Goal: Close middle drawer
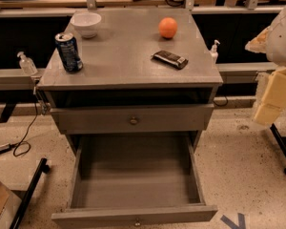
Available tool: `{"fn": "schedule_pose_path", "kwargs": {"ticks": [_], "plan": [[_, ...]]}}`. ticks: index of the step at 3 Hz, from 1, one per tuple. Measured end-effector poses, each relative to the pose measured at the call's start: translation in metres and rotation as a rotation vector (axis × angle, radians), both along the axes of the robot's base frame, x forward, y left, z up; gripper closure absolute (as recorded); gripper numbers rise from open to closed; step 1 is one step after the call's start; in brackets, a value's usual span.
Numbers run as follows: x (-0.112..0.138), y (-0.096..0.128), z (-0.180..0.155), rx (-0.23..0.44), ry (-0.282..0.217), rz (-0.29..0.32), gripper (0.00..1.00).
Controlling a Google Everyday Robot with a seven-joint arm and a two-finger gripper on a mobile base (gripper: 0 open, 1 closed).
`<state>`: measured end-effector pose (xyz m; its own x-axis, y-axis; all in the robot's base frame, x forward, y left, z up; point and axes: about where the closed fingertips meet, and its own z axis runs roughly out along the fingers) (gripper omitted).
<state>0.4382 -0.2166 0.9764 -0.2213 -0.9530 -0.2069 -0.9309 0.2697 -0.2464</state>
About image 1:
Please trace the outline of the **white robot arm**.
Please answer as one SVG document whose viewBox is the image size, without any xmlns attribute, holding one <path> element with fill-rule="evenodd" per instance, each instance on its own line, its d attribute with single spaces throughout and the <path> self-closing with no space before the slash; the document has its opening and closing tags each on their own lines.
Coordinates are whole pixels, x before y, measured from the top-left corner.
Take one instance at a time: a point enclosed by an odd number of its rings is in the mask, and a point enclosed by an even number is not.
<svg viewBox="0 0 286 229">
<path fill-rule="evenodd" d="M 286 109 L 286 6 L 270 26 L 246 44 L 245 49 L 265 53 L 267 59 L 277 65 L 256 93 L 253 117 L 255 123 L 271 125 Z"/>
</svg>

